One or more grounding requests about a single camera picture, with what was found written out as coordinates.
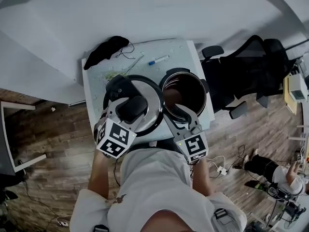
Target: marker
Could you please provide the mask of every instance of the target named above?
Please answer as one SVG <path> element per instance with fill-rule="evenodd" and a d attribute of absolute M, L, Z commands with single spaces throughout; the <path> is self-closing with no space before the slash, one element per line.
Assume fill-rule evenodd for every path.
<path fill-rule="evenodd" d="M 155 63 L 157 63 L 157 62 L 160 62 L 160 61 L 163 61 L 163 60 L 165 60 L 165 59 L 167 59 L 167 58 L 169 58 L 169 55 L 166 55 L 166 56 L 164 56 L 164 57 L 158 58 L 158 59 L 156 59 L 156 60 L 154 60 L 154 61 L 149 62 L 148 64 L 149 64 L 149 65 L 153 65 L 153 64 L 155 64 Z"/>

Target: fiducial marker cube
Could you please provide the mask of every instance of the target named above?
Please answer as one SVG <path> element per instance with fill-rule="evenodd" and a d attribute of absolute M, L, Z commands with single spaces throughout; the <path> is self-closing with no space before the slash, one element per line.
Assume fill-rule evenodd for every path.
<path fill-rule="evenodd" d="M 188 163 L 208 155 L 208 144 L 204 131 L 177 141 L 176 144 Z"/>
<path fill-rule="evenodd" d="M 121 157 L 132 145 L 136 134 L 110 118 L 98 128 L 97 149 L 114 157 Z"/>

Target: white shirt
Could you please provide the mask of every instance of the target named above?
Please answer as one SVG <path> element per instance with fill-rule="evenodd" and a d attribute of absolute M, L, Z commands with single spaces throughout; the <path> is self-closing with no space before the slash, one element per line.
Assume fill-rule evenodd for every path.
<path fill-rule="evenodd" d="M 295 174 L 295 180 L 289 185 L 286 181 L 286 174 L 288 173 L 288 169 L 282 166 L 278 166 L 275 169 L 275 172 L 272 177 L 272 181 L 274 183 L 278 183 L 278 187 L 287 191 L 290 194 L 300 194 L 305 192 L 305 182 L 303 179 Z"/>
<path fill-rule="evenodd" d="M 224 194 L 205 197 L 191 188 L 190 171 L 183 155 L 159 148 L 138 149 L 121 165 L 118 199 L 110 206 L 103 197 L 81 190 L 70 221 L 71 232 L 92 232 L 103 224 L 111 232 L 138 232 L 158 211 L 177 214 L 196 232 L 236 232 L 245 229 L 246 215 Z M 214 212 L 224 208 L 226 225 Z"/>

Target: white table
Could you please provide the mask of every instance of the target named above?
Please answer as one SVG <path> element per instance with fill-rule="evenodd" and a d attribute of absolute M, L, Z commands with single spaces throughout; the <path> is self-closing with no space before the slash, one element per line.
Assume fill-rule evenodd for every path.
<path fill-rule="evenodd" d="M 127 57 L 139 58 L 144 57 L 131 70 L 130 74 L 138 74 L 152 79 L 157 84 L 165 76 L 166 71 L 172 68 L 183 67 L 189 69 L 200 79 L 205 79 L 205 75 L 197 55 L 193 41 L 185 40 L 159 40 L 145 43 L 134 44 L 135 50 L 126 54 Z M 123 49 L 123 52 L 131 52 L 133 47 L 129 45 Z M 103 60 L 98 65 L 92 66 L 89 70 L 83 69 L 84 91 L 91 129 L 99 120 L 103 110 L 103 99 L 105 96 L 106 77 L 111 72 L 125 72 L 136 59 L 127 59 L 123 55 L 115 58 L 114 54 L 110 60 Z M 169 55 L 169 58 L 149 66 L 148 62 Z M 207 94 L 206 107 L 199 116 L 199 122 L 203 130 L 210 127 L 210 122 L 214 120 L 214 113 L 209 93 Z M 134 144 L 145 143 L 157 140 L 171 138 L 170 132 L 165 120 L 151 133 L 143 137 L 138 137 Z"/>
<path fill-rule="evenodd" d="M 15 166 L 14 159 L 11 154 L 8 138 L 6 135 L 5 121 L 4 121 L 4 108 L 35 110 L 35 106 L 3 102 L 3 101 L 0 101 L 0 106 L 1 106 L 0 124 L 2 124 L 0 128 L 0 174 L 15 175 L 16 172 L 23 170 L 24 168 L 27 168 L 45 159 L 46 155 L 43 154 L 35 159 L 29 160 L 21 165 Z"/>

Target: chair armrest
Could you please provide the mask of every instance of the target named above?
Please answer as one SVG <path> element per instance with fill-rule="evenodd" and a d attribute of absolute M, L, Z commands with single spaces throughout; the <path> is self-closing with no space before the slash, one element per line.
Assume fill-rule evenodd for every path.
<path fill-rule="evenodd" d="M 225 107 L 223 110 L 228 110 L 231 119 L 235 119 L 238 118 L 239 116 L 247 113 L 248 111 L 248 106 L 247 103 L 245 101 L 243 101 L 241 104 L 239 104 L 236 107 Z"/>
<path fill-rule="evenodd" d="M 202 50 L 202 54 L 205 58 L 205 61 L 209 60 L 213 56 L 220 55 L 223 53 L 224 53 L 224 50 L 219 45 L 208 46 Z"/>

